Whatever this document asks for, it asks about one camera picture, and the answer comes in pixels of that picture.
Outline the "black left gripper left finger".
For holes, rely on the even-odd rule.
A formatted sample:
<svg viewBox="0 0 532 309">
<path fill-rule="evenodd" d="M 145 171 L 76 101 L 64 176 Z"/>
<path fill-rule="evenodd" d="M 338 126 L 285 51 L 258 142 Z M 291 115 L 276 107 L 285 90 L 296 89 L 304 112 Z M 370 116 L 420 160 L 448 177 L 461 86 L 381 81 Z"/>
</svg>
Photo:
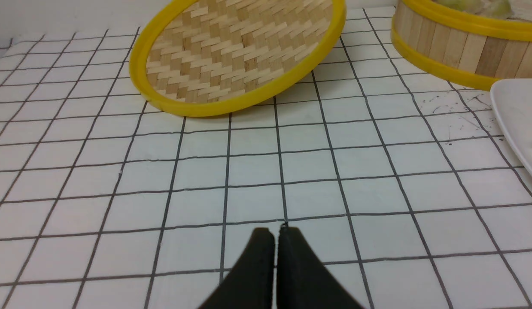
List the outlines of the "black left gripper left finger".
<svg viewBox="0 0 532 309">
<path fill-rule="evenodd" d="M 271 309 L 274 236 L 257 227 L 229 274 L 200 305 L 201 309 Z"/>
</svg>

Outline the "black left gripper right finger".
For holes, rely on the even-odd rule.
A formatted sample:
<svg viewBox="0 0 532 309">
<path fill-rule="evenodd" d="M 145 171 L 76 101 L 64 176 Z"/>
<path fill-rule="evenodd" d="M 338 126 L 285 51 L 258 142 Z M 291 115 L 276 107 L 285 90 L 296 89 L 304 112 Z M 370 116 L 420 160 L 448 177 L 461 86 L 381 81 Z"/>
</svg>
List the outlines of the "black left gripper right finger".
<svg viewBox="0 0 532 309">
<path fill-rule="evenodd" d="M 297 227 L 281 227 L 277 254 L 278 309 L 362 309 L 315 255 Z"/>
</svg>

